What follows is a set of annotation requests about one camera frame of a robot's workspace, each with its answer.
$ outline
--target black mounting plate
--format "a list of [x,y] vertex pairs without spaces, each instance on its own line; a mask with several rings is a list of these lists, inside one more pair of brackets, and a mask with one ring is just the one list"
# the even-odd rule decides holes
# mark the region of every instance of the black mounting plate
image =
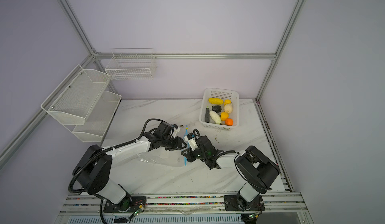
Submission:
[[[146,205],[146,200],[147,200],[147,197],[145,196],[131,196],[131,203],[134,203],[134,205],[132,206],[130,205],[130,208],[126,212],[135,212],[139,208],[140,204]],[[118,206],[107,199],[107,203],[104,206],[103,212],[104,213],[119,212]]]
[[[226,211],[240,211],[238,209],[237,196],[236,195],[224,195],[224,208]],[[253,199],[253,205],[246,211],[264,211],[264,203],[261,195],[256,196]]]

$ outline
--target marble tabletop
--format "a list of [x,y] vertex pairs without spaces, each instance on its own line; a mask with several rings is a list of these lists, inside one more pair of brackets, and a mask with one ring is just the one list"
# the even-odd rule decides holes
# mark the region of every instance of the marble tabletop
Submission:
[[[230,131],[203,127],[198,121],[201,102],[191,99],[123,100],[102,146],[135,139],[147,119],[159,118],[184,125],[178,136],[185,135],[188,125],[189,133],[198,129],[201,135],[207,135],[216,149],[241,151],[254,145],[275,162],[252,99],[239,100],[240,125]],[[150,121],[146,130],[158,124]],[[209,170],[200,160],[185,166],[180,151],[165,151],[163,147],[118,163],[111,169],[110,178],[131,194],[234,193],[245,184],[234,168]],[[285,190],[280,176],[271,188],[273,190],[269,192]]]

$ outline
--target orange fruit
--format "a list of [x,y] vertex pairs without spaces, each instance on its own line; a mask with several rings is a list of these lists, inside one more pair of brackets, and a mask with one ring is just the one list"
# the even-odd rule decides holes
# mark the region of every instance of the orange fruit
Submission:
[[226,125],[233,126],[233,119],[227,118],[224,122]]

